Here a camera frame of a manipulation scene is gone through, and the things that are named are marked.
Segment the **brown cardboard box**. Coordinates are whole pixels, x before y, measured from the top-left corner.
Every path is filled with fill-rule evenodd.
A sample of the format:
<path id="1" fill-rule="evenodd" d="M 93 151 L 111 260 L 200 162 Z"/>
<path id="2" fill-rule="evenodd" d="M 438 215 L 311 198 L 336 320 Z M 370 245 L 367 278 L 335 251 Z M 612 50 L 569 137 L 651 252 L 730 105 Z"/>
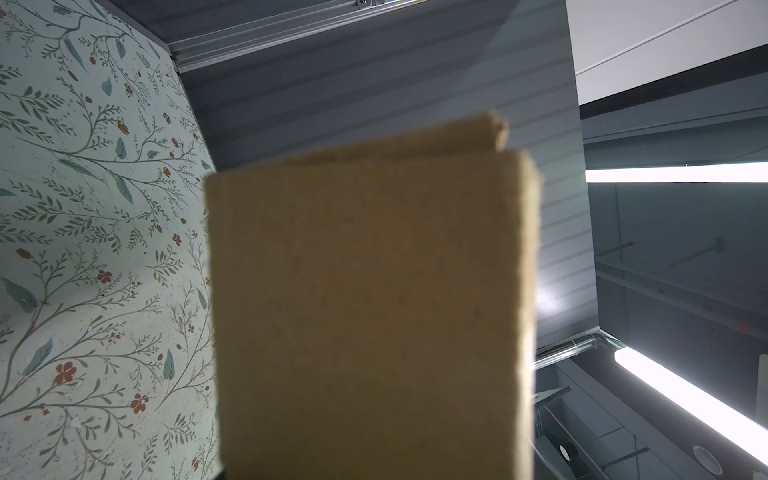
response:
<path id="1" fill-rule="evenodd" d="M 230 479 L 529 479 L 541 177 L 484 113 L 209 176 Z"/>

